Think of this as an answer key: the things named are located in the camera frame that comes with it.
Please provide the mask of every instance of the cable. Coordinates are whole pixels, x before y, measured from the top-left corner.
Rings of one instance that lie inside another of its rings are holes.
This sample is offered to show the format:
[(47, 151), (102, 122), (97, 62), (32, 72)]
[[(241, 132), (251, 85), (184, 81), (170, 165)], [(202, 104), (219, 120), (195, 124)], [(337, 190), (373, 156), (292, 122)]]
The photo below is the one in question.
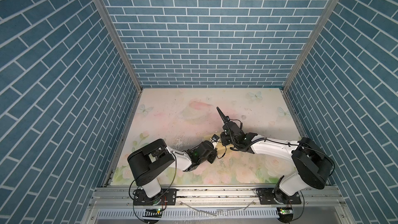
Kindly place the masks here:
[(305, 200), (304, 200), (304, 196), (302, 195), (302, 192), (301, 192), (301, 191), (300, 191), (300, 193), (301, 193), (301, 197), (302, 197), (302, 211), (301, 211), (301, 214), (300, 214), (300, 216), (299, 216), (299, 217), (297, 217), (297, 218), (295, 218), (295, 219), (291, 220), (290, 222), (292, 222), (292, 221), (295, 221), (295, 220), (299, 219), (299, 218), (302, 216), (302, 214), (304, 213)]
[[(176, 155), (175, 155), (173, 152), (171, 152), (171, 154), (174, 156), (174, 159), (175, 159), (175, 161), (176, 161), (176, 170), (175, 170), (175, 172), (174, 172), (174, 177), (173, 177), (173, 180), (172, 180), (171, 184), (169, 185), (169, 187), (167, 188), (167, 190), (165, 190), (164, 193), (163, 193), (161, 196), (157, 197), (156, 199), (154, 199), (154, 200), (152, 200), (152, 201), (142, 202), (142, 203), (150, 203), (150, 202), (154, 202), (154, 201), (160, 199), (162, 196), (164, 196), (164, 194), (166, 194), (166, 192), (170, 189), (170, 187), (171, 187), (172, 184), (174, 183), (174, 180), (176, 179), (176, 175), (177, 175), (177, 157), (176, 157)], [(132, 199), (132, 211), (134, 212), (134, 215), (135, 215), (140, 221), (142, 221), (142, 222), (144, 222), (144, 223), (147, 223), (147, 222), (145, 222), (143, 219), (139, 218), (139, 217), (137, 216), (137, 214), (135, 213), (135, 210), (134, 210), (135, 193), (137, 192), (138, 187), (137, 187), (136, 190), (133, 191), (134, 198), (131, 197), (130, 191), (131, 191), (131, 186), (132, 186), (132, 184), (133, 184), (135, 181), (136, 181), (136, 180), (134, 179), (134, 180), (131, 182), (130, 187), (129, 187), (129, 197)]]
[(329, 176), (331, 176), (331, 175), (333, 174), (333, 172), (334, 172), (334, 169), (335, 169), (334, 161), (333, 161), (328, 155), (326, 155), (326, 154), (323, 153), (323, 152), (320, 152), (320, 151), (317, 151), (317, 150), (314, 150), (314, 149), (312, 149), (312, 148), (308, 148), (308, 147), (305, 147), (305, 146), (302, 146), (302, 145), (299, 145), (299, 144), (291, 144), (290, 142), (286, 144), (286, 143), (281, 143), (281, 142), (277, 142), (277, 141), (273, 141), (273, 140), (269, 140), (269, 139), (267, 139), (267, 140), (270, 141), (270, 142), (277, 143), (277, 144), (283, 144), (283, 145), (287, 145), (287, 146), (299, 146), (299, 147), (306, 148), (306, 149), (308, 149), (308, 150), (313, 150), (313, 151), (315, 151), (315, 152), (318, 152), (318, 153), (324, 155), (325, 158), (326, 158), (326, 159), (332, 164), (332, 166), (333, 166), (333, 169), (332, 169), (331, 173), (329, 174)]
[(243, 149), (245, 150), (245, 149), (251, 147), (252, 145), (254, 145), (255, 143), (263, 141), (263, 140), (266, 140), (266, 138), (259, 138), (259, 139), (256, 139), (255, 141), (251, 141), (250, 144), (246, 145), (245, 148), (243, 148)]
[(224, 147), (225, 147), (225, 151), (224, 151), (224, 154), (221, 157), (218, 157), (218, 153), (216, 153), (216, 156), (217, 156), (218, 159), (221, 159), (221, 158), (223, 158), (225, 156), (225, 154), (226, 154), (226, 146), (224, 146)]

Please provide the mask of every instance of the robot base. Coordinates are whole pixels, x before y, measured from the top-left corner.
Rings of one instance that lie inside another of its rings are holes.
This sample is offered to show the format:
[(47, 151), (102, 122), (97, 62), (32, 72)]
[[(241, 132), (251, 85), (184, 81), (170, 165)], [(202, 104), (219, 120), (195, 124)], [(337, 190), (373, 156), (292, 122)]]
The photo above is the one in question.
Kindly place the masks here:
[(285, 196), (286, 199), (283, 202), (279, 202), (275, 199), (273, 188), (258, 188), (256, 189), (256, 194), (259, 196), (261, 205), (269, 204), (301, 204), (301, 199), (299, 193), (292, 196)]
[[(162, 189), (162, 191), (155, 195), (152, 198), (147, 197), (147, 194), (143, 189), (137, 189), (135, 192), (135, 199), (134, 199), (134, 205), (135, 206), (153, 206), (153, 205), (159, 205), (157, 202), (150, 202), (157, 197), (161, 196), (166, 189)], [(176, 205), (176, 196), (177, 196), (177, 190), (176, 189), (168, 189), (166, 193), (164, 194), (167, 200), (167, 205)]]

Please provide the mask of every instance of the metal mounting plate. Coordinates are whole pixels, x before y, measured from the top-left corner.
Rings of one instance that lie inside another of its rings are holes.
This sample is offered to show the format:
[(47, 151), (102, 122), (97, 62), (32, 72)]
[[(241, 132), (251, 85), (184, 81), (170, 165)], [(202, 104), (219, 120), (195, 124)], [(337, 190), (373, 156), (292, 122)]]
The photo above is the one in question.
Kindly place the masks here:
[[(274, 198), (272, 193), (272, 188), (258, 188), (256, 189), (256, 194), (259, 196), (261, 205), (270, 205), (270, 204), (280, 204)], [(300, 195), (298, 193), (289, 197), (291, 204), (301, 204)]]
[[(177, 190), (176, 189), (168, 189), (164, 196), (166, 197), (167, 200), (167, 205), (176, 205), (176, 195), (177, 195)], [(151, 201), (152, 198), (148, 198), (147, 194), (143, 189), (137, 189), (135, 193), (136, 199), (134, 200), (134, 205), (135, 206), (152, 206), (152, 205), (158, 205), (156, 204), (157, 202), (149, 202)]]

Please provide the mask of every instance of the black cable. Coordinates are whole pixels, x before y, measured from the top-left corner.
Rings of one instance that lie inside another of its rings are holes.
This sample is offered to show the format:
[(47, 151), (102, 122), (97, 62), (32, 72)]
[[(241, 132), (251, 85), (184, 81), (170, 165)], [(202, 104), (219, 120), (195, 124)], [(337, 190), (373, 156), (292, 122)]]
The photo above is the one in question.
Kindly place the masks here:
[(297, 219), (299, 219), (299, 218), (302, 216), (302, 214), (304, 213), (305, 200), (304, 200), (304, 196), (302, 195), (302, 192), (301, 192), (301, 191), (300, 191), (300, 193), (301, 193), (301, 197), (302, 197), (302, 211), (301, 211), (300, 216), (297, 217), (297, 218), (295, 218), (295, 219), (293, 219), (293, 220), (291, 220), (291, 222), (292, 222), (292, 221), (295, 221), (295, 220), (297, 220)]
[[(174, 156), (174, 159), (175, 159), (175, 161), (176, 161), (176, 170), (175, 170), (175, 172), (174, 172), (174, 177), (173, 177), (173, 180), (172, 180), (171, 184), (169, 185), (169, 187), (167, 188), (167, 190), (165, 190), (164, 193), (163, 193), (161, 196), (157, 197), (156, 199), (154, 199), (154, 200), (152, 200), (152, 201), (142, 202), (142, 203), (150, 203), (150, 202), (154, 202), (154, 201), (160, 199), (162, 196), (164, 196), (164, 194), (166, 194), (166, 192), (170, 189), (170, 187), (171, 187), (172, 184), (174, 183), (174, 180), (176, 179), (176, 175), (177, 175), (177, 157), (176, 157), (176, 155), (174, 155), (173, 152), (171, 152), (171, 154)], [(131, 186), (132, 186), (132, 184), (133, 184), (134, 182), (135, 182), (135, 179), (131, 182), (130, 187), (129, 187), (129, 197), (132, 199), (132, 211), (134, 212), (134, 215), (135, 215), (140, 221), (142, 221), (142, 222), (144, 222), (144, 223), (147, 223), (147, 222), (145, 222), (144, 220), (140, 219), (140, 218), (137, 216), (137, 214), (135, 213), (135, 210), (134, 210), (135, 193), (137, 192), (137, 190), (134, 190), (134, 191), (133, 191), (134, 198), (132, 198), (132, 197), (131, 197), (131, 194), (130, 194)]]
[(265, 140), (265, 139), (266, 139), (266, 138), (259, 138), (259, 139), (256, 139), (255, 141), (251, 141), (250, 144), (246, 145), (243, 149), (246, 150), (247, 148), (251, 147), (251, 146), (254, 145), (255, 143), (260, 142), (260, 141), (263, 141), (263, 140)]
[[(211, 142), (211, 143), (221, 143), (221, 144), (222, 144), (222, 142), (220, 142), (220, 141), (213, 141), (213, 142)], [(225, 146), (225, 145), (222, 145), (222, 146), (225, 147), (225, 152), (224, 152), (224, 154), (223, 154), (221, 157), (218, 157), (218, 153), (216, 153), (216, 156), (217, 156), (218, 159), (223, 158), (223, 157), (225, 156), (225, 154), (226, 154), (226, 146)]]

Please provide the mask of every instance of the black motor housing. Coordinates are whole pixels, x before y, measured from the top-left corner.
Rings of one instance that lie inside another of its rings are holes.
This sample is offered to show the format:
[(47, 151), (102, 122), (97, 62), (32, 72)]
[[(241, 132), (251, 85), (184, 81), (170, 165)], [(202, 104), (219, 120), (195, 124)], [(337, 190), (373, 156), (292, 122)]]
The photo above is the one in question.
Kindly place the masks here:
[(213, 163), (217, 156), (217, 150), (213, 147), (213, 144), (210, 141), (206, 140), (201, 142), (198, 147), (187, 150), (187, 154), (191, 158), (192, 164), (184, 171), (190, 172), (206, 160), (209, 161), (209, 163)]
[(175, 161), (166, 147), (164, 140), (158, 139), (129, 155), (127, 161), (137, 186), (151, 182)]
[(309, 186), (323, 189), (332, 168), (331, 162), (310, 138), (302, 138), (299, 144), (301, 146), (292, 155), (298, 174)]

